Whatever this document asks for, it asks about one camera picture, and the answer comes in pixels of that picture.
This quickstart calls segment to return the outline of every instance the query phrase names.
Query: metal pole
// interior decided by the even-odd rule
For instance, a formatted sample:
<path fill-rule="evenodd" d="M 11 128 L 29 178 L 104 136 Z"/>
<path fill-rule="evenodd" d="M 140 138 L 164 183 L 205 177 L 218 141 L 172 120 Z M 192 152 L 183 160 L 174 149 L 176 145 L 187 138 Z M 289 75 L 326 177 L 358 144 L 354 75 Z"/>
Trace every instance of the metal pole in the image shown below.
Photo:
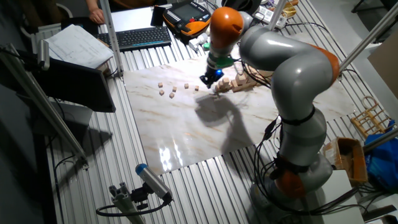
<path fill-rule="evenodd" d="M 274 30 L 276 26 L 276 22 L 278 22 L 280 14 L 282 13 L 282 10 L 284 10 L 284 7 L 286 5 L 287 0 L 279 0 L 278 5 L 276 5 L 276 8 L 274 10 L 274 13 L 271 17 L 271 21 L 268 24 L 268 29 L 269 30 Z"/>
<path fill-rule="evenodd" d="M 17 50 L 12 46 L 12 44 L 7 46 L 7 50 L 14 54 L 18 54 Z M 25 70 L 22 62 L 18 58 L 6 53 L 1 53 L 0 59 L 14 75 L 19 84 L 21 84 L 26 93 L 32 98 L 35 105 L 48 119 L 59 136 L 61 136 L 61 138 L 69 144 L 71 150 L 76 154 L 76 156 L 82 157 L 84 160 L 86 160 L 86 154 L 81 148 L 79 142 L 76 140 L 65 122 L 63 122 L 57 110 L 55 110 L 55 108 L 51 105 L 36 79 L 30 72 Z"/>
<path fill-rule="evenodd" d="M 346 67 L 367 47 L 374 38 L 379 35 L 386 26 L 395 18 L 398 14 L 398 2 L 394 7 L 380 20 L 380 22 L 372 29 L 369 35 L 359 43 L 355 49 L 349 53 L 349 55 L 340 64 L 340 72 L 342 72 Z"/>
<path fill-rule="evenodd" d="M 398 128 L 395 128 L 395 129 L 391 130 L 390 132 L 378 137 L 373 142 L 370 142 L 369 144 L 365 145 L 363 147 L 363 151 L 369 152 L 370 150 L 390 141 L 391 139 L 393 139 L 397 136 L 398 136 Z"/>
<path fill-rule="evenodd" d="M 122 77 L 123 76 L 123 65 L 122 65 L 122 60 L 120 58 L 119 44 L 118 44 L 118 39 L 116 37 L 116 32 L 114 30 L 114 26 L 113 26 L 111 8 L 109 7 L 109 1 L 108 0 L 100 0 L 100 2 L 101 2 L 101 6 L 102 6 L 102 11 L 104 12 L 105 25 L 108 28 L 109 39 L 111 40 L 111 47 L 113 50 L 114 59 L 116 61 L 116 67 L 118 69 L 119 75 Z"/>

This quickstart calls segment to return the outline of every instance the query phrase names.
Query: stack of wooden blocks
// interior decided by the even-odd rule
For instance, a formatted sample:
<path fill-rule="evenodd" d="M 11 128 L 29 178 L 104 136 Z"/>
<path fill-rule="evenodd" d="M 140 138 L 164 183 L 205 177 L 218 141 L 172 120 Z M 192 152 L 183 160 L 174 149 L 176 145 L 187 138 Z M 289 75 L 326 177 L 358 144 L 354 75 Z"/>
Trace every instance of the stack of wooden blocks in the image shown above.
<path fill-rule="evenodd" d="M 264 73 L 257 73 L 253 72 L 255 77 L 263 80 L 265 78 L 269 78 L 272 73 L 264 72 Z M 234 80 L 229 80 L 229 78 L 224 77 L 222 80 L 218 82 L 216 85 L 216 92 L 217 93 L 226 93 L 227 91 L 232 90 L 232 92 L 236 93 L 237 91 L 247 90 L 252 88 L 256 85 L 261 85 L 260 83 L 256 82 L 252 78 L 249 77 L 246 73 L 242 75 L 237 74 Z"/>

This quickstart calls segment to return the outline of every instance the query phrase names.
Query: blue bag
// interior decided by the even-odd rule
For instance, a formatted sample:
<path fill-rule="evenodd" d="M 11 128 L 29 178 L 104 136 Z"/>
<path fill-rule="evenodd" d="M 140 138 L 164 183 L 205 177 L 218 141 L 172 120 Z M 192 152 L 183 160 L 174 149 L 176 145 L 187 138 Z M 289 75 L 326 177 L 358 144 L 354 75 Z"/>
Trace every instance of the blue bag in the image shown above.
<path fill-rule="evenodd" d="M 365 141 L 369 144 L 383 134 L 371 134 Z M 398 140 L 392 139 L 373 149 L 365 156 L 368 176 L 386 190 L 398 193 Z"/>

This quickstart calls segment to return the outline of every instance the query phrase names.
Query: orange controller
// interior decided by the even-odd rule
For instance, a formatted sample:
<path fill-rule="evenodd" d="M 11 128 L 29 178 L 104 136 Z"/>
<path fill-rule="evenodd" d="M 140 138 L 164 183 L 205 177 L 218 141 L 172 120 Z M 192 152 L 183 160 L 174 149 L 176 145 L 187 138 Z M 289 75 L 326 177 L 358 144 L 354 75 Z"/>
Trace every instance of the orange controller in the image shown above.
<path fill-rule="evenodd" d="M 195 2 L 187 2 L 166 9 L 163 13 L 167 27 L 184 44 L 202 34 L 210 24 L 211 14 L 207 9 Z"/>

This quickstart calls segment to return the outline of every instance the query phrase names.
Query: person's hand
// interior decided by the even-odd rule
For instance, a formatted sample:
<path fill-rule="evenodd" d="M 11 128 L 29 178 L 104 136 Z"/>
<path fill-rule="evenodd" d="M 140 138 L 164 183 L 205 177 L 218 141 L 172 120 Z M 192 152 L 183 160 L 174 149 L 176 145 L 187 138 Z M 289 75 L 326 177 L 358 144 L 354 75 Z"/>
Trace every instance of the person's hand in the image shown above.
<path fill-rule="evenodd" d="M 90 19 L 96 24 L 99 25 L 104 24 L 105 23 L 104 12 L 100 8 L 90 10 Z"/>

